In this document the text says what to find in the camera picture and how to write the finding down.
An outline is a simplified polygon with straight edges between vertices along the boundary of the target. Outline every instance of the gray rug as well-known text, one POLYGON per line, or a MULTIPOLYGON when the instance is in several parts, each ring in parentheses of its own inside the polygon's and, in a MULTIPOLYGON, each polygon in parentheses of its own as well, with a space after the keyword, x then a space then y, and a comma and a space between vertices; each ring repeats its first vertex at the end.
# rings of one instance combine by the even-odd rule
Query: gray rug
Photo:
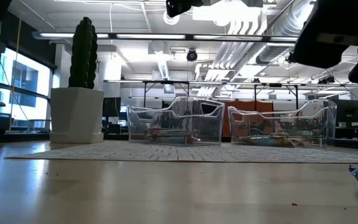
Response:
POLYGON ((108 161, 358 163, 357 154, 330 151, 330 149, 242 146, 229 143, 222 144, 222 146, 175 147, 129 141, 105 141, 97 144, 7 158, 108 161))

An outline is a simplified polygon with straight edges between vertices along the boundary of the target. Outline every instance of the desk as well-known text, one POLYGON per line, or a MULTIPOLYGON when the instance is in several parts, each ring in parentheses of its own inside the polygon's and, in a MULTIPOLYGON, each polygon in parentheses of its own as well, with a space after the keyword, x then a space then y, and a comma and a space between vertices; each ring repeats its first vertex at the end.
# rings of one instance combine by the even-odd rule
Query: desk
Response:
POLYGON ((358 128, 336 128, 335 129, 335 138, 347 138, 347 139, 358 139, 358 128))

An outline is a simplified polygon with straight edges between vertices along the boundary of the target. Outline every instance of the ceiling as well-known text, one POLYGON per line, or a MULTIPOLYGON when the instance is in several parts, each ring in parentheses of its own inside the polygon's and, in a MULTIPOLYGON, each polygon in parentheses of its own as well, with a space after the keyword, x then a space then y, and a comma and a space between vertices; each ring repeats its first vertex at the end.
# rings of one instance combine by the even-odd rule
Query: ceiling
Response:
MULTIPOLYGON (((177 24, 171 26, 163 21, 165 1, 152 1, 159 6, 144 4, 145 11, 140 4, 112 5, 111 3, 85 4, 71 0, 12 0, 9 11, 23 21, 42 32, 73 32, 83 17, 92 19, 97 32, 152 32, 152 33, 188 33, 188 34, 225 34, 229 26, 219 27, 212 21, 194 21, 191 12, 180 15, 177 24)), ((268 11, 267 20, 271 21, 290 0, 277 0, 277 6, 268 11)), ((221 42, 179 42, 170 41, 171 52, 175 52, 175 59, 168 61, 170 70, 189 70, 194 72, 198 62, 212 61, 221 48, 221 42), (198 62, 186 61, 188 49, 194 48, 198 53, 198 62)), ((115 45, 127 62, 122 73, 126 78, 135 74, 150 74, 157 69, 157 63, 144 60, 148 52, 149 41, 104 40, 99 45, 115 45)), ((332 73, 340 82, 347 82, 347 74, 355 65, 357 48, 351 47, 345 53, 342 63, 332 69, 332 73)), ((262 82, 280 82, 288 77, 296 82, 305 81, 313 75, 323 72, 323 69, 304 65, 269 66, 264 70, 265 75, 259 77, 262 82)))

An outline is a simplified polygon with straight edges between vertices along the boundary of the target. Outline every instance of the transparent acrylic box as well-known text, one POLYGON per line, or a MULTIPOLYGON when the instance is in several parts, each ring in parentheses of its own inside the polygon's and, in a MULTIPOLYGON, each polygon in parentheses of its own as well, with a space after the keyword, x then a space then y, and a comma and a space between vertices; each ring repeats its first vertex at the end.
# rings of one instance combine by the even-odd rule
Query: transparent acrylic box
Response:
POLYGON ((326 147, 335 137, 336 104, 331 100, 307 101, 295 111, 262 112, 228 109, 232 143, 326 147))
POLYGON ((220 145, 224 103, 176 97, 168 108, 127 106, 129 140, 174 146, 220 145))

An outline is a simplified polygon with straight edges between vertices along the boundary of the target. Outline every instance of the security camera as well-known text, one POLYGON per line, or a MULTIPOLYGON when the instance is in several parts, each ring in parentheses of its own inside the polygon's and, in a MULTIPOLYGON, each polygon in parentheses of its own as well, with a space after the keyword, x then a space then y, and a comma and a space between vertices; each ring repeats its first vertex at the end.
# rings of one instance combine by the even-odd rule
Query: security camera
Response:
POLYGON ((197 53, 195 49, 190 49, 189 52, 187 53, 187 61, 189 62, 194 62, 195 60, 197 60, 197 53))

